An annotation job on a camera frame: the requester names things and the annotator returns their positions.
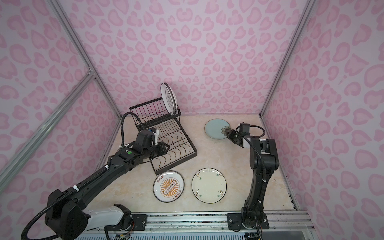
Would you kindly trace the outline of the dark green rim plate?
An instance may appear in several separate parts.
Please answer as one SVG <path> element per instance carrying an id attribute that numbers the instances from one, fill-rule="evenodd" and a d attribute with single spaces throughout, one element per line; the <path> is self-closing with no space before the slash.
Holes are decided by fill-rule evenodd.
<path id="1" fill-rule="evenodd" d="M 173 101 L 174 101 L 174 114 L 176 115 L 178 113 L 178 102 L 177 102 L 177 96 L 176 94 L 174 93 L 173 89 L 171 89 L 171 93 L 172 93 L 172 97 L 173 97 Z"/>

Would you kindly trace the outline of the cream floral rim plate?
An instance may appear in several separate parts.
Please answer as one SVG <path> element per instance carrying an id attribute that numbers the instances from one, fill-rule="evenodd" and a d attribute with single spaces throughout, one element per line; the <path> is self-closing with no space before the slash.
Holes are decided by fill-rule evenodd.
<path id="1" fill-rule="evenodd" d="M 227 181 L 224 175 L 213 168 L 204 168 L 192 178 L 194 196 L 206 204 L 215 204 L 223 199 L 227 192 Z"/>

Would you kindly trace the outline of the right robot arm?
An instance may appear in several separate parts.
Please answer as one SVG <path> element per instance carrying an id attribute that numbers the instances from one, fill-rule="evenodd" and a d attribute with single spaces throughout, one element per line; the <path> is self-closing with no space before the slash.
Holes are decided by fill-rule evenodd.
<path id="1" fill-rule="evenodd" d="M 274 139 L 262 139 L 264 135 L 252 136 L 250 128 L 260 126 L 241 123 L 236 129 L 222 129 L 225 136 L 235 145 L 250 147 L 250 168 L 253 171 L 251 189 L 239 214 L 227 214 L 228 228 L 234 232 L 250 229 L 268 229 L 264 213 L 264 199 L 267 185 L 273 173 L 279 168 L 279 157 Z"/>

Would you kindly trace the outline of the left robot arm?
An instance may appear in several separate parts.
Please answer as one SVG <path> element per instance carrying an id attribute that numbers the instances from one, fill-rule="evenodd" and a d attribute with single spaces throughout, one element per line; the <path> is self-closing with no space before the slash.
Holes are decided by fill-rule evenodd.
<path id="1" fill-rule="evenodd" d="M 107 164 L 94 174 L 68 188 L 49 195 L 45 224 L 63 240 L 74 240 L 83 232 L 112 225 L 130 225 L 130 212 L 122 205 L 90 210 L 88 204 L 120 176 L 140 165 L 144 159 L 163 156 L 170 150 L 164 142 L 142 147 L 138 144 L 120 148 Z"/>

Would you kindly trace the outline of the white plate quatrefoil emblem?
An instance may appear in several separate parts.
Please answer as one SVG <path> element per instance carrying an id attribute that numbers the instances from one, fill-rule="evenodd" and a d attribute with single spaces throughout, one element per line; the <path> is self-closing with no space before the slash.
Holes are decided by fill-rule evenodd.
<path id="1" fill-rule="evenodd" d="M 173 115 L 175 115 L 174 114 L 174 101 L 173 101 L 173 97 L 172 97 L 172 93 L 171 93 L 170 88 L 171 88 L 170 85 L 168 85 L 167 83 L 161 84 L 161 95 L 162 95 L 164 105 L 165 105 L 167 111 L 169 112 L 169 114 L 173 116 Z"/>

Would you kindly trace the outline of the light blue flower plate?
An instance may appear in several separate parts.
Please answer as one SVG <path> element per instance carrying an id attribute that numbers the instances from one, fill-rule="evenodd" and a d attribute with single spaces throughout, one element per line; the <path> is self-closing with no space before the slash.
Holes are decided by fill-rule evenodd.
<path id="1" fill-rule="evenodd" d="M 223 140 L 232 130 L 230 124 L 223 119 L 212 119 L 205 124 L 205 133 L 215 140 Z"/>

